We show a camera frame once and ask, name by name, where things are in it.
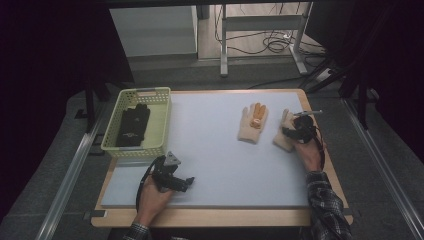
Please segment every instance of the table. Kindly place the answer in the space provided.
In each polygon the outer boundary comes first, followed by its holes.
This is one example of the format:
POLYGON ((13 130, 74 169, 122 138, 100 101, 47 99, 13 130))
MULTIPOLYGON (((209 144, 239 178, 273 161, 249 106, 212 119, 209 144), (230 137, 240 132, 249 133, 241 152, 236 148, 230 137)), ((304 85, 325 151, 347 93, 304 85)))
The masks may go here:
MULTIPOLYGON (((294 92, 300 100, 303 110, 312 110, 304 91, 300 89, 284 90, 218 90, 200 91, 201 93, 287 93, 294 92)), ((199 93, 199 91, 173 91, 172 94, 199 93)), ((342 199, 345 208, 348 203, 333 168, 331 159, 326 154, 324 171, 333 186, 334 191, 342 199)), ((104 208, 101 201, 105 190, 115 169, 117 159, 112 159, 100 192, 95 211, 102 216, 92 217, 91 223, 96 227, 129 227, 136 215, 135 209, 130 208, 104 208)), ((347 215, 349 223, 353 222, 353 216, 347 215)), ((247 227, 247 226, 309 226, 309 208, 284 208, 284 209, 252 209, 252 208, 167 208, 152 223, 152 227, 247 227)))

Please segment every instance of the sleeve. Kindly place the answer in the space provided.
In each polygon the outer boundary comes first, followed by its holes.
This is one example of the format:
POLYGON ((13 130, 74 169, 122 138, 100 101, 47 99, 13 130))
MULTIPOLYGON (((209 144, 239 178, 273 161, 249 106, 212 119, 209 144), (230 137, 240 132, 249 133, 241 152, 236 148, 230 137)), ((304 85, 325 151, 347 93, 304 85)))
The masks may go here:
POLYGON ((327 174, 310 172, 306 183, 314 239, 352 239, 349 223, 343 215, 343 201, 333 191, 327 174))
POLYGON ((123 240, 152 240, 152 236, 147 227, 139 223, 133 223, 123 240))

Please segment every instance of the plastic basket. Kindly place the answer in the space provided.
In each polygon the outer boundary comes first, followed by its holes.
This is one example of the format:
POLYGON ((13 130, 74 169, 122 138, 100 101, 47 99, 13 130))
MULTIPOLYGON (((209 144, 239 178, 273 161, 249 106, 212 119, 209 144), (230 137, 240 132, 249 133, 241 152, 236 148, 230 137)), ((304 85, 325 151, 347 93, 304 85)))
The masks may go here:
POLYGON ((101 149, 118 158, 153 158, 165 155, 171 115, 170 92, 171 89, 167 87, 122 90, 109 120, 101 149), (146 104, 150 109, 144 141, 140 146, 116 147, 122 113, 128 108, 135 108, 138 103, 146 104))

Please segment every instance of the human hand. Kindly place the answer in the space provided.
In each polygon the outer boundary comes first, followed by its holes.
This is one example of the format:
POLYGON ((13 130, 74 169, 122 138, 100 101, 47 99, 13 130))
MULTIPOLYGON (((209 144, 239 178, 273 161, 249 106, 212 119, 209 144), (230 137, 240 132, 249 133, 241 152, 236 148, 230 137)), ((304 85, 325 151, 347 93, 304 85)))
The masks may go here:
POLYGON ((166 207, 173 193, 172 190, 159 192, 152 177, 148 176, 143 185, 139 209, 134 222, 148 227, 156 215, 166 207))
POLYGON ((321 155, 320 150, 317 146, 317 143, 313 140, 308 143, 300 143, 296 140, 291 140, 292 144, 296 148, 296 151, 302 158, 303 165, 305 166, 306 171, 322 171, 321 168, 321 155))

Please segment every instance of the black cable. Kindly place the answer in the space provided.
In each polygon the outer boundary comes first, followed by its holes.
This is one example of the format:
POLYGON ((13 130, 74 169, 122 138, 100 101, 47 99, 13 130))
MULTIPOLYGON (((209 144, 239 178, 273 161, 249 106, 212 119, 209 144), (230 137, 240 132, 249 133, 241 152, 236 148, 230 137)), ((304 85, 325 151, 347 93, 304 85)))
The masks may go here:
POLYGON ((256 85, 248 87, 247 89, 253 89, 253 88, 256 88, 256 87, 259 87, 259 86, 263 86, 263 85, 286 82, 286 81, 293 81, 293 80, 298 80, 298 79, 302 79, 302 78, 304 78, 304 77, 287 78, 287 79, 275 80, 275 81, 270 81, 270 82, 258 83, 256 85))
POLYGON ((153 166, 156 164, 156 162, 159 160, 159 158, 156 158, 153 160, 152 164, 147 168, 146 172, 144 173, 143 177, 141 178, 140 185, 138 186, 137 190, 137 196, 135 198, 135 209, 138 212, 139 204, 140 204, 140 194, 143 191, 144 183, 146 182, 147 177, 150 175, 150 172, 152 171, 153 166))

